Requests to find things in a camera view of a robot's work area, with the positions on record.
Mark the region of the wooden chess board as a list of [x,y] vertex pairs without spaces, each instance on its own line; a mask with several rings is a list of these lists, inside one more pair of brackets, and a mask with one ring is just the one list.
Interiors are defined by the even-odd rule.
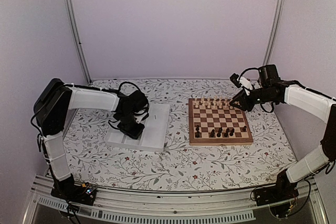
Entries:
[[[188,100],[188,121],[190,145],[194,146],[215,146],[215,145],[251,145],[253,137],[248,125],[245,112],[228,105],[222,99],[201,99],[190,98]],[[195,137],[196,126],[199,125],[201,136]],[[217,137],[218,129],[222,127],[221,137]],[[235,129],[234,135],[223,137],[226,129]],[[215,130],[215,137],[210,138],[209,134]]]

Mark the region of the dark chess rook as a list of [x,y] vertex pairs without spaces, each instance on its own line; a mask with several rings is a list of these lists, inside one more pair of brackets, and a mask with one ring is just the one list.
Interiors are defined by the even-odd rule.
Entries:
[[228,137],[229,132],[230,132],[230,129],[227,128],[226,131],[225,131],[225,133],[223,134],[223,137]]

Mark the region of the white plastic tray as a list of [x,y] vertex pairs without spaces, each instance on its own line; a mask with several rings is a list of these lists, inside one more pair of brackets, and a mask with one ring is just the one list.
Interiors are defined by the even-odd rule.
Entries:
[[112,147],[128,148],[138,151],[162,152],[169,122],[170,105],[150,104],[149,117],[144,120],[144,130],[138,139],[134,140],[120,131],[110,128],[104,141]]

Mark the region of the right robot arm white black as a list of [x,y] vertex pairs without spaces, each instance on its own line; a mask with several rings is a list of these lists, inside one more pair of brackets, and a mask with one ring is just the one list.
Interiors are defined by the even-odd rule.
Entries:
[[231,82],[240,89],[231,106],[251,111],[256,104],[271,107],[285,104],[293,112],[283,110],[277,117],[299,160],[280,172],[271,196],[276,201],[291,194],[292,185],[321,171],[335,168],[335,98],[305,87],[298,80],[283,80],[275,65],[255,67],[259,85],[255,87],[241,74],[232,74]]

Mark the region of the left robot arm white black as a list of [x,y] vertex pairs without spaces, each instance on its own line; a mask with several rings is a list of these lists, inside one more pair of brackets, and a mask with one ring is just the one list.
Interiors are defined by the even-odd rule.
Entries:
[[55,180],[60,182],[57,190],[67,200],[78,195],[78,188],[67,179],[71,177],[64,148],[64,128],[69,110],[94,109],[113,112],[118,124],[116,129],[124,135],[138,139],[144,130],[149,114],[149,102],[145,94],[136,88],[130,95],[120,89],[103,89],[63,83],[53,78],[34,104],[34,126],[42,136],[46,161]]

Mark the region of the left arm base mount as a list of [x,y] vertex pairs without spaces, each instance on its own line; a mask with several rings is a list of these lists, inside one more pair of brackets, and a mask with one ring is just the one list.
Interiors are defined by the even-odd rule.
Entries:
[[76,185],[74,182],[63,181],[54,183],[54,187],[51,190],[53,197],[88,206],[93,206],[96,194],[96,186],[89,183]]

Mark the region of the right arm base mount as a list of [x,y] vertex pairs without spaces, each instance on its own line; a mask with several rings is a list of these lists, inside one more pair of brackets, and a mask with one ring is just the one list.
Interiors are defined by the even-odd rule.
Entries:
[[274,217],[287,218],[292,212],[299,192],[296,187],[289,190],[279,190],[276,186],[256,187],[252,190],[250,198],[257,206],[270,206]]

